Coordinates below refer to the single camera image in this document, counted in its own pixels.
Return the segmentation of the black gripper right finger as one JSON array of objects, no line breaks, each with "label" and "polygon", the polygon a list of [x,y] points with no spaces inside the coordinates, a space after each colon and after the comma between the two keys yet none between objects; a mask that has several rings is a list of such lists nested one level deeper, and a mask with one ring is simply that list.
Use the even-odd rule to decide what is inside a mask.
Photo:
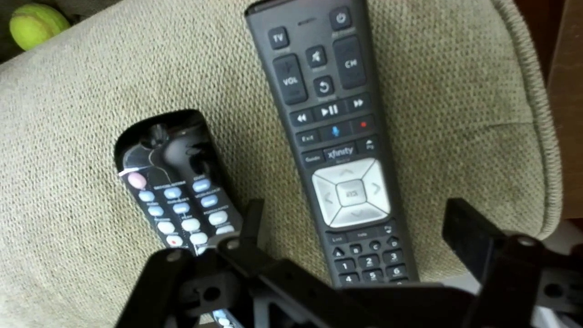
[{"label": "black gripper right finger", "polygon": [[464,199],[448,199],[444,243],[481,290],[466,328],[530,328],[537,306],[583,323],[583,257],[557,253],[525,233],[506,233]]}]

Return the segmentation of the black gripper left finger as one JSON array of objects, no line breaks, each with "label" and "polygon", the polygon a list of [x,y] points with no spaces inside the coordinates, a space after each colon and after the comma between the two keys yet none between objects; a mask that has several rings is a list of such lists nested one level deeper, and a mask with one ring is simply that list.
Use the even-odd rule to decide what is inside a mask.
[{"label": "black gripper left finger", "polygon": [[144,264],[115,328],[197,328],[209,314],[217,325],[255,328],[253,301],[220,246],[195,257],[184,248],[155,252]]}]

